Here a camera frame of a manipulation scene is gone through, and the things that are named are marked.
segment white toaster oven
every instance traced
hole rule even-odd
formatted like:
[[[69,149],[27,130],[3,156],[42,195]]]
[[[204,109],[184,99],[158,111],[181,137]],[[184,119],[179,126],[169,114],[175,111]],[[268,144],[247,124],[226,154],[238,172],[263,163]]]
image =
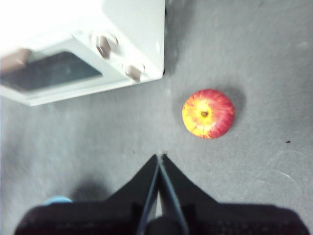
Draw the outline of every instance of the white toaster oven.
[[[2,4],[1,95],[27,105],[160,79],[164,0]]]

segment gray carpet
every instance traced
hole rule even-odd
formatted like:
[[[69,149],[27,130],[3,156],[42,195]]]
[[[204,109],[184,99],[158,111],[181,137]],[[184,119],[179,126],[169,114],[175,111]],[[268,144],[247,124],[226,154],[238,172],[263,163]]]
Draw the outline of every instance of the gray carpet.
[[[1,99],[1,234],[53,195],[105,199],[159,151],[216,200],[288,207],[313,232],[313,1],[171,0],[166,21],[162,80],[38,107]],[[237,110],[216,140],[180,115],[204,88]]]

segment red apple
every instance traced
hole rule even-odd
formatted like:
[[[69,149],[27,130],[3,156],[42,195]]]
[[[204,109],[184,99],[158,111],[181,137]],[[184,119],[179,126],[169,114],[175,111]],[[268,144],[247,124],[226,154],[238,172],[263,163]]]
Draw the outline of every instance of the red apple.
[[[212,89],[192,94],[182,108],[183,122],[192,134],[213,139],[224,135],[233,124],[235,108],[222,92]]]

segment oven window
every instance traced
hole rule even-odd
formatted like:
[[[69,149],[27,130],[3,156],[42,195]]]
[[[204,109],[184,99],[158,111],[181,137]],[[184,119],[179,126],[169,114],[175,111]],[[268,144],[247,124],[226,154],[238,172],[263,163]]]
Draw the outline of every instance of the oven window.
[[[61,52],[31,62],[26,68],[1,74],[1,84],[17,91],[32,91],[101,73],[70,52]]]

